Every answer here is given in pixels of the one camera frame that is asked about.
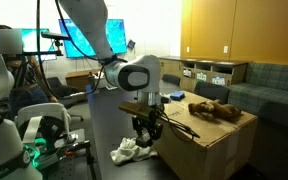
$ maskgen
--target wall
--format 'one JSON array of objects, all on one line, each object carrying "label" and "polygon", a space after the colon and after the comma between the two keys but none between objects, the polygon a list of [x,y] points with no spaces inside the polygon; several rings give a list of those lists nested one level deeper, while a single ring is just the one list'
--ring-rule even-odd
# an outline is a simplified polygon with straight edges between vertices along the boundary
[{"label": "wall", "polygon": [[182,29],[190,33],[182,35],[181,56],[288,64],[288,0],[183,0],[185,6]]},{"label": "wall", "polygon": [[[181,0],[106,0],[105,3],[108,18],[124,19],[127,41],[132,39],[136,42],[135,49],[122,58],[132,60],[143,54],[180,55]],[[36,0],[0,0],[0,24],[13,28],[35,28],[36,4]],[[41,28],[60,33],[54,1],[41,0],[40,18]],[[58,76],[65,84],[68,72],[100,68],[93,60],[67,59],[64,47],[61,50],[64,56],[44,62],[47,77]]]}]

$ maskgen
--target white wall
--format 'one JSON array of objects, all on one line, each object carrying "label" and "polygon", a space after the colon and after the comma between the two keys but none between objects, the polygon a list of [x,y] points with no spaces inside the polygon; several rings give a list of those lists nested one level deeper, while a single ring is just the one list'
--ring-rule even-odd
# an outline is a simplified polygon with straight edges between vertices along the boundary
[{"label": "white wall", "polygon": [[[123,56],[132,60],[138,55],[180,55],[181,0],[105,0],[108,18],[124,19],[127,41],[136,42],[135,49]],[[0,24],[13,28],[36,27],[36,0],[0,0]],[[59,15],[54,0],[41,0],[40,27],[60,33]],[[68,72],[100,68],[93,60],[67,59],[47,61],[46,75],[58,76],[66,83]]]}]

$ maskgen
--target chair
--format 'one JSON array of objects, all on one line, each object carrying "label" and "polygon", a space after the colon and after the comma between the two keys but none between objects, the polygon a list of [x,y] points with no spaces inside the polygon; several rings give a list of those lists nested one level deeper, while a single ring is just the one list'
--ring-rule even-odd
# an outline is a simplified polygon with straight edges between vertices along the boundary
[{"label": "chair", "polygon": [[219,99],[221,104],[227,103],[229,92],[229,88],[210,82],[197,82],[194,88],[195,94],[211,100]]},{"label": "chair", "polygon": [[[63,85],[61,81],[58,79],[58,77],[50,77],[47,78],[47,82],[50,85],[52,91],[58,95],[59,97],[65,97],[69,96],[71,94],[78,93],[79,90],[76,87]],[[67,98],[67,99],[58,99],[58,102],[63,104],[66,109],[70,109],[72,106],[78,104],[78,100],[74,98]],[[79,115],[72,115],[70,116],[80,118],[81,121],[83,121],[83,117]]]},{"label": "chair", "polygon": [[181,82],[181,78],[175,75],[171,75],[171,74],[164,74],[162,77],[163,81],[175,84],[177,86],[180,86],[180,82]]}]

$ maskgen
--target computer screen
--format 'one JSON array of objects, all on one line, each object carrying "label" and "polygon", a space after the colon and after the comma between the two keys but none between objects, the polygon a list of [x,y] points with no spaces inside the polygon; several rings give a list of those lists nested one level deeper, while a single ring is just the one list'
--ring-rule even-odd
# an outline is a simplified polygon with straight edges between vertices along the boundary
[{"label": "computer screen", "polygon": [[[71,19],[64,19],[64,23],[72,37],[76,46],[86,55],[95,56],[96,53],[89,44],[85,36],[78,29]],[[62,21],[59,19],[60,29],[62,34],[67,34]],[[125,28],[123,19],[108,19],[106,23],[106,37],[115,54],[127,52]],[[64,47],[67,58],[84,57],[72,44],[71,41],[64,41]]]},{"label": "computer screen", "polygon": [[[41,32],[50,32],[48,28],[40,28]],[[36,29],[34,28],[22,28],[22,40],[24,52],[37,52],[36,43]],[[51,39],[43,38],[40,34],[40,51],[55,51]],[[56,54],[41,55],[42,60],[54,60]]]}]

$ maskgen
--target sofa cushion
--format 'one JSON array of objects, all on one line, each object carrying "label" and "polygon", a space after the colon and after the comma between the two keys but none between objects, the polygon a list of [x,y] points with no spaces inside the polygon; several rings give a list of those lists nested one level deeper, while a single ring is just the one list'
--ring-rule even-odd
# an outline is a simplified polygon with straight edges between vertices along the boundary
[{"label": "sofa cushion", "polygon": [[249,63],[245,82],[288,91],[288,65]]},{"label": "sofa cushion", "polygon": [[249,83],[231,85],[228,103],[243,111],[257,115],[267,102],[278,102],[288,105],[288,91],[257,86]]}]

